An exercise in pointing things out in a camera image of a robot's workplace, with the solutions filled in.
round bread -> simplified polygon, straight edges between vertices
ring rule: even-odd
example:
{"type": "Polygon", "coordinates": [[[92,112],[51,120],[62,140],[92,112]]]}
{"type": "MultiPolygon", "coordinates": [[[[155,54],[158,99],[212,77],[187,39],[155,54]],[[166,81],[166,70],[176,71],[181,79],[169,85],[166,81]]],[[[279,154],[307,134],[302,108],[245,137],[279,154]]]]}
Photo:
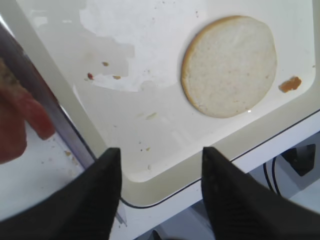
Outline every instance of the round bread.
{"type": "Polygon", "coordinates": [[[200,112],[229,118],[256,105],[276,75],[277,54],[269,27],[252,17],[230,16],[202,29],[183,59],[181,81],[200,112]]]}

white surface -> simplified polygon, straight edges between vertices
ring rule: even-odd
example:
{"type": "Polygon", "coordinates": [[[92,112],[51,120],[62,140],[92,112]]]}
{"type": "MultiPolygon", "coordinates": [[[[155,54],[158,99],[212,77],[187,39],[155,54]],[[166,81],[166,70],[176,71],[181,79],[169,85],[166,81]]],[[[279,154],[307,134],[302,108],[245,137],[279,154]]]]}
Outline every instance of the white surface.
{"type": "Polygon", "coordinates": [[[43,141],[29,125],[26,132],[24,154],[0,165],[0,221],[46,199],[83,171],[57,134],[43,141]]]}
{"type": "MultiPolygon", "coordinates": [[[[246,155],[235,160],[233,163],[245,173],[250,172],[274,156],[277,156],[288,148],[293,147],[320,131],[319,123],[320,112],[291,127],[276,138],[255,148],[246,155]]],[[[318,188],[318,185],[313,184],[310,190],[312,189],[315,191],[315,189],[318,188]]],[[[306,188],[305,193],[312,194],[308,189],[309,188],[306,188]]],[[[315,211],[320,210],[320,207],[318,207],[318,204],[315,202],[318,198],[316,196],[312,197],[314,197],[313,199],[315,200],[306,199],[301,201],[303,197],[297,194],[291,199],[296,202],[301,201],[304,206],[312,208],[315,211]]],[[[119,224],[118,221],[115,220],[110,239],[133,240],[201,199],[201,185],[200,182],[197,182],[158,206],[148,209],[134,209],[125,206],[127,227],[123,224],[119,224]]]]}
{"type": "Polygon", "coordinates": [[[122,170],[132,182],[154,178],[296,98],[315,77],[310,0],[17,2],[106,145],[121,147],[122,170]],[[250,113],[216,119],[186,100],[180,62],[204,24],[234,14],[270,27],[278,71],[271,90],[250,113]],[[85,80],[89,72],[93,82],[85,80]],[[293,75],[302,85],[283,94],[278,85],[293,75]]]}
{"type": "Polygon", "coordinates": [[[293,195],[290,200],[309,210],[320,214],[320,179],[315,181],[304,190],[293,195]]]}

white tray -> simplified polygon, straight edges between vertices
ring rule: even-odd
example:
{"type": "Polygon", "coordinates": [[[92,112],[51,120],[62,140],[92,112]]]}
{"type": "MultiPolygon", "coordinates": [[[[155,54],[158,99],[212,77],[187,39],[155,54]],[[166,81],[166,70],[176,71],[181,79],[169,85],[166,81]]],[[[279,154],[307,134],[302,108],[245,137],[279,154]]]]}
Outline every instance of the white tray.
{"type": "Polygon", "coordinates": [[[304,94],[316,75],[311,0],[17,0],[0,6],[95,154],[121,148],[122,196],[136,206],[152,205],[196,181],[203,146],[215,145],[234,159],[283,130],[279,126],[289,127],[320,108],[319,100],[299,100],[316,96],[318,86],[316,81],[304,94]],[[278,67],[261,102],[219,119],[189,104],[180,68],[192,37],[230,15],[270,27],[278,67]],[[94,81],[87,80],[88,73],[94,81]],[[279,91],[292,76],[302,79],[301,86],[279,91]]]}

bread slice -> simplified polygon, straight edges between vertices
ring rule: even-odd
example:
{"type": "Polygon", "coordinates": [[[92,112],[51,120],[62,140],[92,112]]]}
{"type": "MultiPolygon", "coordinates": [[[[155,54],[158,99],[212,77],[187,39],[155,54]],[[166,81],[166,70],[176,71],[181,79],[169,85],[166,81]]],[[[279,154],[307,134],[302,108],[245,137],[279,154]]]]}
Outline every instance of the bread slice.
{"type": "Polygon", "coordinates": [[[200,112],[215,118],[243,113],[274,82],[277,54],[272,32],[248,16],[217,20],[192,40],[181,71],[184,92],[200,112]]]}

